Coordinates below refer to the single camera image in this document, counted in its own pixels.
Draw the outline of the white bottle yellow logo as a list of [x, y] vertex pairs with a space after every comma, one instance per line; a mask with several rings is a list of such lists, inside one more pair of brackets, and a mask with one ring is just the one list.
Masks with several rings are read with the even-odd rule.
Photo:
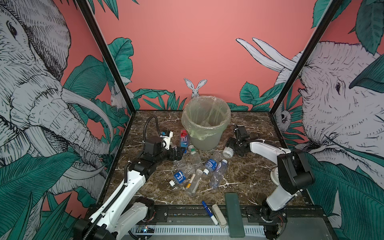
[[231, 159], [234, 156], [235, 151], [230, 147], [225, 147], [223, 150], [224, 159]]

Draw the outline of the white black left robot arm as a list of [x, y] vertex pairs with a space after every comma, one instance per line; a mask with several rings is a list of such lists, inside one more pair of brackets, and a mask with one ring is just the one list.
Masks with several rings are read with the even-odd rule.
[[185, 148], [171, 144], [173, 132], [161, 132], [147, 137], [143, 130], [143, 149], [124, 167], [124, 179], [118, 189], [88, 219], [74, 225], [75, 240], [120, 240], [138, 222], [147, 222], [155, 216], [154, 203], [140, 198], [129, 210], [126, 209], [133, 196], [146, 183], [163, 161], [180, 161]]

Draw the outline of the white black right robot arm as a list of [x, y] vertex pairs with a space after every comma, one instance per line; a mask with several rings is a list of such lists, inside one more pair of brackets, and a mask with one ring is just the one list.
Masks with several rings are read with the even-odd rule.
[[297, 193], [315, 182], [307, 155], [301, 150], [289, 150], [270, 145], [263, 139], [251, 139], [245, 126], [234, 125], [234, 135], [226, 142], [223, 150], [225, 158], [254, 153], [277, 165], [279, 183], [263, 203], [262, 210], [266, 213], [282, 210]]

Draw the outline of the Fiji bottle red blue label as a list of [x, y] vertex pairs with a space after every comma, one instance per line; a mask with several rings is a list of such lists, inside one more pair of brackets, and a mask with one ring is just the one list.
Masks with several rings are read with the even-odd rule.
[[181, 148], [185, 148], [185, 154], [188, 152], [189, 143], [190, 140], [188, 132], [186, 130], [181, 130], [180, 146]]

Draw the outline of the small bottle blue label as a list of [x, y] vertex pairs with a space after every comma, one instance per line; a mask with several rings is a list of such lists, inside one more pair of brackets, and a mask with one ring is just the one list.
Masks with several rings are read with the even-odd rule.
[[169, 184], [171, 187], [174, 187], [175, 185], [182, 185], [189, 174], [189, 171], [187, 169], [179, 169], [175, 172], [173, 175], [173, 179], [169, 181]]

